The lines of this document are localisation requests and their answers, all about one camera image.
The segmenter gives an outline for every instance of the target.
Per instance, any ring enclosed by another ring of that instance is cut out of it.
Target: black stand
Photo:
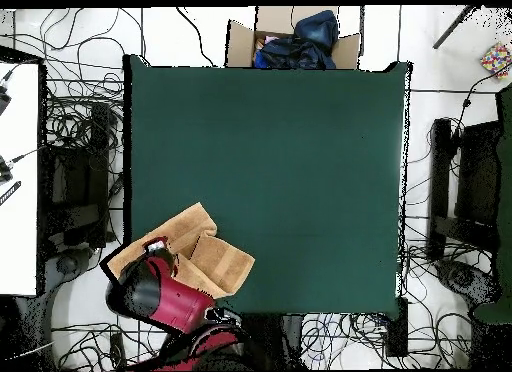
[[[450,162],[456,145],[451,139],[451,122],[436,119],[432,128],[432,162],[427,256],[440,260],[446,238],[471,244],[494,254],[499,247],[496,228],[497,158],[500,137],[498,122],[465,128],[461,137],[459,192],[455,214],[448,214]]]
[[[450,27],[444,31],[444,34],[441,35],[441,38],[437,40],[437,42],[434,44],[434,49],[437,50],[441,44],[450,36],[450,34],[455,30],[457,26],[459,26],[459,23],[461,23],[468,14],[470,14],[473,9],[476,6],[466,6],[464,9],[460,12],[460,14],[457,16],[457,18],[453,21],[453,23],[450,25]]]

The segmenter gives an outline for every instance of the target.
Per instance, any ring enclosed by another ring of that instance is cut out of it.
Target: black metal frame
[[[430,181],[430,222],[427,233],[427,257],[431,260],[440,260],[444,256],[446,238],[452,238],[471,244],[477,248],[495,254],[499,248],[498,231],[493,217],[495,216],[495,198],[497,189],[497,172],[478,174],[473,172],[470,156],[474,150],[483,151],[484,147],[488,156],[480,158],[479,166],[484,161],[495,162],[496,158],[489,152],[496,149],[501,134],[498,121],[486,122],[468,126],[461,136],[462,158],[459,174],[459,196],[455,208],[456,218],[448,217],[448,185],[451,170],[451,160],[457,149],[457,141],[452,138],[451,121],[449,119],[436,119],[432,128],[432,162]],[[484,192],[484,196],[471,192]],[[492,199],[487,202],[482,211],[478,207],[482,198]]]

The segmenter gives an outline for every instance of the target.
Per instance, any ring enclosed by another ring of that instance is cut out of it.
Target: colorful box
[[[500,69],[503,69],[512,62],[512,54],[508,51],[507,47],[498,42],[482,57],[480,62],[484,68],[495,74],[498,79],[503,79],[508,76],[510,66],[502,72],[500,72]]]

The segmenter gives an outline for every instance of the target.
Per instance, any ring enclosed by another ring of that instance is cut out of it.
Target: cardboard box
[[[338,6],[258,6],[254,30],[230,20],[226,49],[226,67],[252,67],[255,41],[265,36],[288,36],[299,20],[324,10],[338,18]],[[360,35],[340,38],[334,44],[332,60],[336,69],[357,69]]]

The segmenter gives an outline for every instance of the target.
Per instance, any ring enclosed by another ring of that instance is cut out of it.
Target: folded towel
[[[254,258],[219,238],[217,225],[201,203],[134,241],[107,264],[119,278],[130,262],[144,254],[144,244],[167,237],[167,248],[178,255],[176,280],[189,287],[206,291],[214,299],[232,296],[242,286],[254,264]]]

